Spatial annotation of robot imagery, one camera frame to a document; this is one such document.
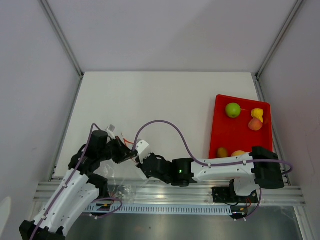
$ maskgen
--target metal frame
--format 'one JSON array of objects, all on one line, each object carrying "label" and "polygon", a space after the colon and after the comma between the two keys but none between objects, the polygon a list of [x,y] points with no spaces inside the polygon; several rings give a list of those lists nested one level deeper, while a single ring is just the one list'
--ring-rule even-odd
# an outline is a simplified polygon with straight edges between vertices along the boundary
[{"label": "metal frame", "polygon": [[74,52],[72,51],[70,44],[67,41],[67,38],[66,38],[64,32],[62,31],[62,28],[61,28],[60,24],[58,23],[57,18],[55,16],[54,12],[52,11],[48,1],[47,0],[38,0],[38,2],[41,5],[44,14],[46,15],[48,21],[50,22],[54,33],[56,34],[57,38],[59,39],[59,42],[61,43],[61,46],[64,49],[70,62],[72,63],[75,71],[82,78],[84,73],[81,70],[81,67],[78,63],[78,60],[76,59],[76,56],[74,55]]},{"label": "metal frame", "polygon": [[62,151],[62,147],[64,145],[64,142],[65,142],[65,138],[66,138],[66,135],[67,135],[67,131],[68,131],[68,127],[69,127],[69,124],[70,124],[70,121],[71,121],[71,117],[72,117],[72,113],[74,112],[74,109],[75,109],[75,105],[76,105],[76,102],[77,102],[77,98],[78,98],[78,95],[79,95],[79,92],[80,92],[80,88],[81,88],[81,85],[82,85],[82,81],[83,81],[83,76],[81,76],[80,80],[79,80],[79,84],[77,86],[77,89],[76,89],[76,92],[75,92],[75,96],[73,98],[73,101],[72,101],[72,105],[71,105],[71,108],[69,110],[69,114],[68,114],[68,118],[63,126],[63,133],[62,133],[62,136],[59,140],[59,145],[54,153],[54,157],[53,157],[53,160],[52,160],[52,164],[50,165],[50,169],[49,169],[49,173],[48,173],[48,176],[47,176],[47,179],[48,181],[51,181],[53,179],[53,175],[55,173],[55,170],[56,170],[56,166],[57,166],[57,162],[58,162],[58,159],[60,157],[60,154],[61,154],[61,151]]},{"label": "metal frame", "polygon": [[295,206],[294,211],[303,240],[316,240],[307,215],[307,207]]},{"label": "metal frame", "polygon": [[[69,127],[70,119],[77,101],[77,97],[80,91],[82,79],[83,79],[83,71],[79,65],[78,60],[76,59],[72,48],[67,41],[65,34],[62,31],[60,24],[55,17],[49,3],[47,0],[38,0],[39,4],[41,5],[44,14],[47,16],[48,21],[50,22],[53,31],[55,32],[61,46],[63,47],[67,57],[69,58],[70,62],[72,63],[75,71],[80,77],[79,85],[77,87],[76,94],[74,96],[74,100],[72,103],[72,107],[69,111],[68,119],[64,126],[63,135],[61,136],[59,147],[54,155],[54,161],[52,164],[52,170],[49,173],[48,179],[51,181],[54,169],[61,153],[61,149],[65,140],[65,136]],[[286,21],[284,22],[281,30],[279,31],[276,39],[274,40],[268,54],[264,58],[259,70],[257,71],[256,75],[253,77],[254,85],[256,87],[256,92],[260,101],[265,102],[265,96],[263,94],[262,87],[260,85],[259,79],[263,74],[265,68],[271,61],[272,57],[274,56],[275,52],[277,51],[278,47],[282,43],[283,39],[286,36],[286,33],[289,31],[290,26],[293,24],[293,21],[299,11],[301,10],[305,0],[297,0],[292,7]],[[272,134],[273,134],[273,145],[275,152],[279,155],[281,159],[284,159],[284,154],[282,151],[281,144],[278,139],[277,131],[275,130],[274,126],[272,126]],[[288,176],[286,176],[287,182],[289,185],[290,180]],[[60,184],[60,180],[53,179],[52,182],[40,182],[37,188],[36,194],[34,196],[34,202],[32,206],[32,211],[30,212],[29,219],[32,219],[34,215],[37,214],[38,210],[41,210],[43,204],[49,200],[52,196],[53,192],[57,189]],[[145,204],[152,203],[153,206],[158,204],[158,207],[161,206],[173,206],[172,204],[179,204],[178,208],[187,207],[188,209],[192,208],[199,208],[200,207],[213,207],[213,203],[210,202],[212,198],[211,195],[211,188],[213,186],[227,186],[228,182],[226,181],[208,181],[206,183],[197,185],[197,187],[189,187],[189,188],[177,188],[172,187],[169,185],[164,185],[160,181],[149,181],[147,184],[142,180],[119,180],[114,179],[114,184],[129,184],[131,186],[135,186],[137,188],[137,193],[135,196],[135,203],[140,206],[141,209]],[[303,236],[304,240],[314,240],[314,234],[312,232],[311,224],[309,222],[307,212],[306,212],[306,203],[304,201],[304,197],[300,187],[298,186],[286,186],[282,190],[263,190],[262,195],[262,206],[294,206],[294,210],[296,212],[298,224]],[[217,204],[216,208],[223,207],[222,205]],[[132,207],[125,206],[125,213],[140,213],[140,208],[135,208],[137,211],[132,211]],[[179,211],[173,211],[171,214],[180,214]]]},{"label": "metal frame", "polygon": [[[157,205],[192,205],[212,206],[212,187],[227,187],[229,181],[206,181],[200,184],[192,184],[188,187],[177,187],[164,184],[159,180],[134,180],[134,179],[113,179],[113,184],[118,186],[130,186],[132,191],[125,192],[128,201],[135,204],[157,204]],[[61,180],[51,182],[40,182],[33,201],[47,202],[57,190]],[[224,206],[223,203],[215,203],[217,206]],[[261,206],[306,206],[302,190],[299,186],[286,186],[283,189],[263,189]]]},{"label": "metal frame", "polygon": [[293,24],[293,21],[294,21],[295,17],[297,16],[298,12],[301,10],[304,2],[305,2],[305,0],[297,0],[295,2],[294,6],[292,7],[288,17],[286,18],[283,26],[280,29],[280,32],[278,33],[277,37],[275,38],[270,50],[268,51],[268,53],[265,56],[258,72],[256,73],[256,77],[258,80],[260,79],[260,77],[261,77],[262,73],[264,72],[265,68],[267,67],[268,63],[270,62],[270,60],[272,59],[272,57],[276,53],[276,51],[277,51],[278,47],[280,46],[280,44],[282,43],[283,39],[285,38],[286,33],[288,32],[289,28]]}]

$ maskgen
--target green apple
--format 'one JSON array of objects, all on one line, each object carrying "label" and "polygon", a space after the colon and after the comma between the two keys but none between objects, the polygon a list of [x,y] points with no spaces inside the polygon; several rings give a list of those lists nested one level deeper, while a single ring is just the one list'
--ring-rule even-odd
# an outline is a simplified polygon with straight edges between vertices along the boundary
[{"label": "green apple", "polygon": [[229,103],[225,107],[225,113],[228,115],[229,118],[235,119],[241,113],[241,107],[237,103]]}]

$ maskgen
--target robotic arm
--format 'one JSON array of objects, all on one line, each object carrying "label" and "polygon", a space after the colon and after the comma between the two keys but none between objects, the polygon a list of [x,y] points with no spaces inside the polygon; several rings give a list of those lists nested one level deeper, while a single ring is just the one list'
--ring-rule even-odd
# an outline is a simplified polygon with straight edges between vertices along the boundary
[{"label": "robotic arm", "polygon": [[212,179],[230,179],[229,187],[214,187],[213,201],[245,203],[248,196],[259,188],[284,187],[280,165],[274,162],[251,162],[256,159],[277,160],[278,156],[262,147],[237,157],[200,160],[192,158],[165,160],[152,153],[144,140],[131,150],[119,137],[96,130],[71,158],[68,171],[49,202],[33,221],[24,221],[19,230],[23,240],[64,240],[70,228],[85,208],[96,199],[109,198],[108,180],[94,171],[102,161],[113,160],[121,164],[136,157],[137,167],[147,178],[156,178],[172,186],[187,187]]}]

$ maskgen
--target white wall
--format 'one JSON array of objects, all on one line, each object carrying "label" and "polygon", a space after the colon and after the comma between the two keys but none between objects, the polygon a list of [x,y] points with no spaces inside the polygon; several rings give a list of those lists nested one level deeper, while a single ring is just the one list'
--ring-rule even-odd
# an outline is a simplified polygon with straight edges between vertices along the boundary
[{"label": "white wall", "polygon": [[18,240],[79,79],[38,1],[0,1],[0,33],[0,202],[13,200],[1,239]]},{"label": "white wall", "polygon": [[296,0],[49,0],[83,71],[255,73]]},{"label": "white wall", "polygon": [[302,186],[320,236],[320,1],[307,0],[261,84],[294,184]]}]

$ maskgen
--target white table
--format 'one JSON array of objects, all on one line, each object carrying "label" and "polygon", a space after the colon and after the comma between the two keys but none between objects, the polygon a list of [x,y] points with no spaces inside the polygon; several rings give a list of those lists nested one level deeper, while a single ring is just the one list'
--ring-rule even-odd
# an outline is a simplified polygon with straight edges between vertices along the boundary
[{"label": "white table", "polygon": [[[55,177],[64,176],[71,157],[86,143],[90,126],[110,124],[115,133],[133,141],[142,125],[167,120],[182,131],[193,155],[207,158],[218,94],[257,100],[251,73],[231,72],[86,72],[58,158]],[[187,158],[178,133],[156,123],[140,135],[155,154],[167,160]],[[128,160],[101,164],[104,177],[141,179],[141,170]]]}]

